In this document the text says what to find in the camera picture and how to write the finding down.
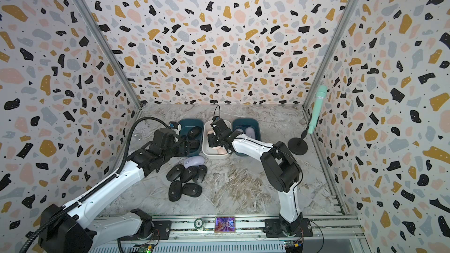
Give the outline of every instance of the storage bin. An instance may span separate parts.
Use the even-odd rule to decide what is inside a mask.
[[[183,135],[187,136],[188,132],[195,126],[199,126],[202,128],[202,132],[199,135],[197,135],[197,137],[192,139],[192,140],[200,141],[199,148],[194,152],[190,152],[188,157],[191,157],[194,155],[199,155],[200,151],[202,150],[202,139],[203,139],[203,131],[204,131],[203,121],[201,119],[182,119],[182,120],[178,121],[178,123],[181,125],[181,130],[179,133],[180,136],[183,136]]]
[[[233,132],[236,129],[239,129],[239,128],[241,128],[242,131],[245,132],[245,129],[247,127],[251,127],[253,129],[255,129],[256,140],[261,141],[261,131],[259,130],[259,124],[258,124],[258,121],[256,119],[252,119],[252,118],[235,119],[233,121],[233,124],[232,124]],[[248,156],[246,154],[242,154],[242,153],[239,153],[239,152],[237,152],[236,154],[239,155],[239,156]]]
[[[225,124],[230,127],[231,123],[228,120],[224,120]],[[205,156],[211,160],[223,160],[229,157],[229,154],[219,155],[216,149],[212,149],[208,144],[208,131],[212,130],[211,127],[212,120],[205,123],[205,128],[203,129],[203,143],[202,143],[202,152]]]

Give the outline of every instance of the vent grille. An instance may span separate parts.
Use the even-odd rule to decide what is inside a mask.
[[[136,253],[138,248],[133,248],[132,244],[123,244],[125,253]],[[283,253],[284,242],[278,240],[271,241],[241,241],[241,242],[176,242],[160,243],[155,247],[154,253]],[[117,245],[105,244],[90,251],[90,253],[119,253]]]

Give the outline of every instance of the patterned wall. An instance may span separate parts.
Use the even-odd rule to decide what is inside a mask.
[[[318,137],[373,252],[450,252],[449,0],[360,0]]]
[[[86,0],[150,103],[303,103],[347,0]]]
[[[0,252],[17,252],[110,171],[137,108],[71,0],[0,6]]]

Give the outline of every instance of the mounting plate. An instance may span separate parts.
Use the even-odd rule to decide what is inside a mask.
[[[263,232],[266,233],[267,237],[288,237],[281,231],[279,219],[266,219],[264,224],[266,227],[263,229]],[[312,237],[311,223],[308,218],[301,220],[300,227],[303,230],[303,237]],[[301,232],[296,234],[295,237],[301,237]]]
[[[170,228],[172,225],[172,221],[153,221],[155,225],[155,229],[159,231],[160,237],[159,240],[168,240],[170,234]],[[135,235],[124,236],[120,240],[140,240]]]

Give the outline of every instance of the gray marble surface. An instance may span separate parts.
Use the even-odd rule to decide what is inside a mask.
[[[215,105],[147,104],[141,117],[153,116],[169,123],[184,118],[198,118],[204,123],[213,116]],[[233,122],[241,117],[251,117],[259,122],[262,141],[287,144],[290,138],[300,136],[306,121],[298,105],[221,105],[222,119]],[[156,121],[144,121],[135,129],[130,152],[139,149],[161,127]],[[304,179],[297,188],[297,202],[304,214],[336,213],[331,193],[315,152],[312,140],[306,138],[308,152],[297,156]],[[251,157],[232,154],[226,160],[206,160],[208,173],[200,184],[203,188],[198,198],[183,195],[180,200],[168,200],[167,172],[182,158],[172,158],[159,173],[152,173],[136,183],[107,206],[102,215],[123,215],[134,208],[159,215],[247,214],[278,215],[277,191],[269,184],[259,161]]]

